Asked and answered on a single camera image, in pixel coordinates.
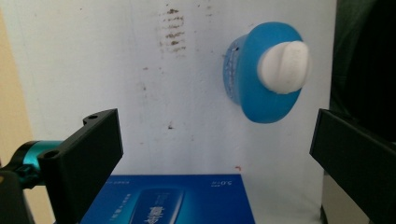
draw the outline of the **black fabric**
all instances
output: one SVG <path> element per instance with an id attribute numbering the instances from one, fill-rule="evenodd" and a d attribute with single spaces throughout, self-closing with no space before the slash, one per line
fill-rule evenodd
<path id="1" fill-rule="evenodd" d="M 344 104 L 361 125 L 396 142 L 396 1 L 378 0 L 349 66 Z"/>

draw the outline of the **blue box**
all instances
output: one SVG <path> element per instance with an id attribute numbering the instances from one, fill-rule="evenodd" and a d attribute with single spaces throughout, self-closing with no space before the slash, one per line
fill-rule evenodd
<path id="1" fill-rule="evenodd" d="M 241 175 L 112 175 L 81 224 L 255 223 Z"/>

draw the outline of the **white surface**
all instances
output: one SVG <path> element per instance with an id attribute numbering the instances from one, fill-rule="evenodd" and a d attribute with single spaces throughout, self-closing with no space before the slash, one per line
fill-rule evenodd
<path id="1" fill-rule="evenodd" d="M 322 170 L 309 156 L 330 96 L 335 0 L 2 1 L 36 139 L 65 139 L 116 107 L 115 174 L 240 172 L 257 223 L 318 223 Z M 256 124 L 227 98 L 223 54 L 266 21 L 296 28 L 312 76 L 294 108 Z"/>
<path id="2" fill-rule="evenodd" d="M 257 65 L 260 82 L 270 91 L 287 94 L 303 87 L 310 64 L 308 46 L 283 42 L 268 49 Z"/>

